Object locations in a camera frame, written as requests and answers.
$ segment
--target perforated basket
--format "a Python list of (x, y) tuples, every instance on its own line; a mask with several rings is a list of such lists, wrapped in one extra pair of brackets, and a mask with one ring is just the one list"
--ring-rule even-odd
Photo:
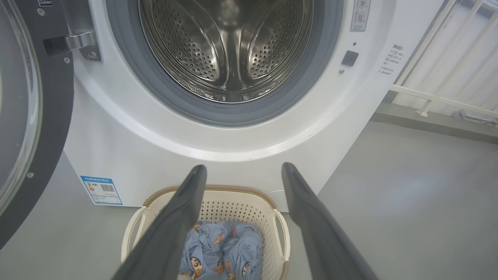
[[(121, 262), (125, 261), (130, 252), (130, 246), (134, 247), (137, 244), (176, 190), (177, 187), (172, 187), (154, 193), (135, 212), (124, 233)], [(280, 245), (276, 219), (282, 226), (283, 250)], [(275, 203), (267, 195), (249, 188), (208, 185), (204, 191), (199, 220), (213, 223), (223, 220), (238, 220), (257, 226), (263, 237), (261, 279), (287, 279), (290, 256), (289, 229), (284, 217), (277, 211)], [(131, 242), (132, 235), (135, 236), (133, 242)]]

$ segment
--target washing machine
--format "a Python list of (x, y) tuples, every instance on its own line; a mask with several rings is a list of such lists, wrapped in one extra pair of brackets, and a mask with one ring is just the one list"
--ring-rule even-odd
[(320, 191), (442, 2), (1, 0), (2, 240), (62, 149), (94, 204), (203, 164), (286, 211), (282, 163)]

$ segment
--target instruction label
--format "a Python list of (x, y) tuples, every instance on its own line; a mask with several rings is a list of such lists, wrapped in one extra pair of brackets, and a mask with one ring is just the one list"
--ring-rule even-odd
[(404, 58), (403, 47), (394, 44), (389, 50), (389, 53), (384, 59), (382, 66), (378, 72), (382, 75), (392, 76), (394, 74), (394, 67), (399, 65)]
[(369, 18), (370, 0), (355, 0), (351, 31), (365, 31)]

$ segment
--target blue clothing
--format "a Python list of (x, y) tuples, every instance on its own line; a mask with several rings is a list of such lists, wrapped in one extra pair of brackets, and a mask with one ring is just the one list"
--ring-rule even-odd
[(199, 233), (191, 229), (187, 233), (178, 272), (187, 273), (193, 279), (220, 280), (223, 274), (221, 251), (206, 252)]
[(219, 252), (228, 237), (224, 221), (216, 224), (203, 223), (197, 228), (197, 232), (204, 252)]
[(261, 279), (263, 239), (253, 230), (246, 230), (240, 238), (229, 238), (222, 247), (225, 272), (237, 280)]
[(199, 221), (187, 233), (180, 274), (193, 279), (261, 279), (262, 237), (257, 227), (238, 221)]
[(231, 237), (242, 237), (242, 234), (244, 232), (251, 230), (253, 232), (259, 233), (259, 230), (257, 227), (251, 225), (250, 223), (246, 222), (239, 222), (239, 221), (225, 221), (225, 227), (229, 232), (229, 236)]

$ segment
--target basket handle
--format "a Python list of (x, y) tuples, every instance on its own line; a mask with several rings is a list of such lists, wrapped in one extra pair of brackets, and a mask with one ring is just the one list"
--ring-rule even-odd
[[(131, 219), (128, 222), (128, 225), (126, 226), (126, 230), (124, 231), (124, 236), (123, 236), (123, 243), (121, 244), (121, 262), (124, 263), (126, 260), (126, 257), (128, 256), (129, 252), (129, 241), (131, 239), (131, 232), (135, 228), (136, 222), (138, 219), (143, 215), (145, 215), (143, 212), (147, 209), (147, 207), (142, 206), (140, 209), (138, 209), (135, 214), (131, 217)], [(145, 217), (142, 219), (142, 222), (140, 223), (140, 228), (138, 229), (136, 236), (135, 236), (135, 241), (133, 243), (133, 246), (137, 243), (137, 241), (140, 239), (140, 232), (143, 228), (143, 224), (145, 222)]]
[[(273, 210), (275, 217), (273, 219), (274, 223), (274, 229), (275, 229), (275, 235), (277, 236), (278, 239), (278, 250), (280, 252), (280, 257), (282, 257), (282, 260), (288, 261), (290, 257), (290, 233), (289, 233), (289, 228), (287, 227), (287, 222), (285, 221), (285, 218), (282, 216), (282, 214), (277, 210)], [(280, 236), (278, 234), (278, 228), (277, 228), (277, 222), (275, 218), (278, 218), (281, 226), (282, 226), (282, 231), (283, 231), (283, 240), (284, 240), (284, 249), (282, 252), (282, 246), (280, 245)]]

